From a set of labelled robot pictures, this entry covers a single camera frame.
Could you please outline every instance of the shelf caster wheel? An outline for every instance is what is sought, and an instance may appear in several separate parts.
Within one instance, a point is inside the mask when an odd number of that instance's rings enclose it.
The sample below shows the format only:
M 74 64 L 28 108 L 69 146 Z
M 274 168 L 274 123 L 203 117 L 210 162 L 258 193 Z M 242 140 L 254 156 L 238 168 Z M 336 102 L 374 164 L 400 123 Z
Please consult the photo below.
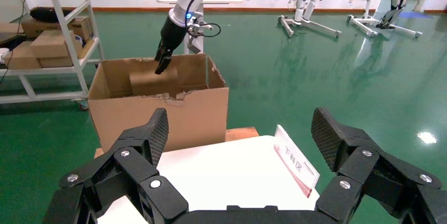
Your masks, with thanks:
M 79 104 L 79 109 L 81 109 L 81 111 L 88 111 L 89 110 L 89 106 L 85 106 L 85 105 L 81 105 Z
M 79 104 L 79 109 L 81 109 L 81 111 L 88 111 L 89 110 L 89 103 L 87 103 L 87 100 L 80 100 L 77 101 L 77 103 Z

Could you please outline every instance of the white metal shelf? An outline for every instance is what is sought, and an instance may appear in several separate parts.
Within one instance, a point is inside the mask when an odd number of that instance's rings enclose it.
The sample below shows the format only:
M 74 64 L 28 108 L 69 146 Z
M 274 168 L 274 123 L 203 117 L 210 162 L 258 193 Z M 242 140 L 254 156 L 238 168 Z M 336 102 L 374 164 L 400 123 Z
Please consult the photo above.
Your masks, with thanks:
M 104 60 L 104 52 L 101 47 L 101 41 L 98 33 L 98 26 L 96 24 L 95 16 L 93 14 L 93 8 L 90 0 L 85 0 L 76 9 L 74 9 L 69 15 L 64 16 L 62 12 L 61 3 L 59 0 L 51 0 L 53 2 L 54 10 L 56 11 L 57 19 L 61 25 L 62 33 L 65 37 L 65 42 L 69 50 L 70 57 L 73 61 L 73 66 L 71 67 L 46 67 L 42 69 L 35 70 L 8 70 L 1 69 L 0 75 L 6 73 L 6 76 L 18 76 L 26 90 L 27 95 L 0 95 L 0 104 L 5 103 L 22 103 L 22 102 L 33 102 L 33 101 L 45 101 L 45 100 L 75 100 L 80 102 L 83 108 L 87 107 L 86 99 L 88 96 L 87 83 L 85 81 L 82 70 L 87 65 L 87 63 L 100 63 Z M 76 16 L 78 16 L 83 10 L 89 10 L 89 18 L 93 29 L 93 44 L 89 47 L 86 55 L 82 59 L 77 58 L 76 49 L 74 48 L 73 40 L 68 29 L 68 23 L 72 21 Z M 92 60 L 90 59 L 93 51 L 98 48 L 100 59 Z M 45 75 L 45 74 L 66 74 L 73 73 L 76 74 L 79 84 L 81 86 L 81 91 L 77 92 L 61 92 L 61 93 L 48 93 L 48 94 L 36 94 L 27 79 L 27 75 Z
M 99 44 L 99 38 L 93 38 L 93 44 L 90 49 L 87 51 L 87 54 L 84 58 L 79 59 L 79 65 L 81 69 L 84 69 L 85 65 L 88 62 L 90 63 L 98 63 L 99 60 L 90 60 L 90 57 L 93 54 L 93 51 L 96 49 L 96 46 Z M 74 66 L 71 67 L 44 67 L 42 69 L 35 70 L 8 70 L 6 69 L 0 70 L 0 75 L 3 75 L 6 72 L 6 75 L 48 75 L 48 74 L 66 74 L 66 73 L 74 73 L 76 69 Z

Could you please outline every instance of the wooden board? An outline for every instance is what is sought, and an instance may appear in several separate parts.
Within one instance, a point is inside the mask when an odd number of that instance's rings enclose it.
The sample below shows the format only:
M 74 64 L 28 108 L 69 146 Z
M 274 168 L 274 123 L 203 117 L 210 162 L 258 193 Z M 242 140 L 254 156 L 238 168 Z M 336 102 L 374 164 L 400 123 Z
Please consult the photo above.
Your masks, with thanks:
M 227 130 L 225 141 L 236 141 L 257 136 L 259 136 L 258 131 L 256 131 L 256 128 L 254 127 L 229 129 Z M 103 153 L 104 151 L 102 151 L 101 148 L 96 149 L 95 158 L 102 155 Z

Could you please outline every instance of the green floor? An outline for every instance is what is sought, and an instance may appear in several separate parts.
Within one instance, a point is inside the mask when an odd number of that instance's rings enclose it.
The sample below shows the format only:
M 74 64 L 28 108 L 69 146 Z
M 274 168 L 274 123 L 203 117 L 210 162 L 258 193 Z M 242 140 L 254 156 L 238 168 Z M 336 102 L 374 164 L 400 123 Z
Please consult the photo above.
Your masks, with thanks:
M 106 57 L 153 57 L 165 17 L 98 13 Z M 334 176 L 310 134 L 318 106 L 447 183 L 447 16 L 399 19 L 424 32 L 418 40 L 394 31 L 369 39 L 346 24 L 346 15 L 313 16 L 342 31 L 339 40 L 304 28 L 288 39 L 277 14 L 207 13 L 206 19 L 222 26 L 205 51 L 230 87 L 228 128 L 255 126 L 272 135 L 281 124 L 321 173 L 317 191 Z M 94 70 L 85 69 L 89 82 Z M 32 84 L 41 92 L 77 88 L 70 75 L 40 76 Z M 20 89 L 20 81 L 8 77 L 0 93 Z M 70 101 L 0 105 L 0 114 L 2 221 L 40 223 L 59 177 L 99 146 L 92 121 Z M 419 132 L 431 132 L 438 142 L 423 144 Z M 397 222 L 366 197 L 352 223 Z

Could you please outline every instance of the brown cardboard box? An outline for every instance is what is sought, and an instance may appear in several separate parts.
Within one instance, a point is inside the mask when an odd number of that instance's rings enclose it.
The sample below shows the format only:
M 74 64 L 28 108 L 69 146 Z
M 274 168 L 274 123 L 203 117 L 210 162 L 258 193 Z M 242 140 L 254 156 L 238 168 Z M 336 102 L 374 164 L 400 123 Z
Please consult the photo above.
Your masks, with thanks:
M 109 150 L 123 130 L 146 124 L 156 108 L 168 112 L 165 151 L 224 142 L 229 89 L 212 60 L 205 54 L 175 55 L 168 69 L 177 71 L 181 92 L 176 98 L 161 93 L 133 96 L 130 75 L 154 72 L 157 65 L 152 59 L 120 59 L 98 67 L 89 106 L 103 150 Z
M 82 45 L 74 37 L 73 31 L 70 31 L 76 54 L 81 55 Z M 69 49 L 62 31 L 51 30 L 44 31 L 31 44 L 31 50 L 36 58 L 61 58 L 70 57 Z
M 68 27 L 79 35 L 82 40 L 88 40 L 93 35 L 92 25 L 89 17 L 77 17 L 73 19 Z M 60 30 L 59 23 L 46 23 L 37 21 L 33 18 L 22 21 L 22 28 L 28 38 L 37 38 L 45 30 Z
M 0 23 L 0 33 L 23 33 L 22 27 L 18 23 Z
M 40 58 L 39 62 L 42 67 L 71 67 L 73 61 L 71 57 L 56 57 L 56 58 Z
M 31 51 L 31 41 L 22 42 L 18 47 L 4 58 L 6 66 L 10 70 L 40 69 L 41 65 Z
M 74 34 L 80 36 L 82 40 L 86 41 L 93 36 L 92 23 L 89 17 L 76 17 L 70 24 L 73 27 Z

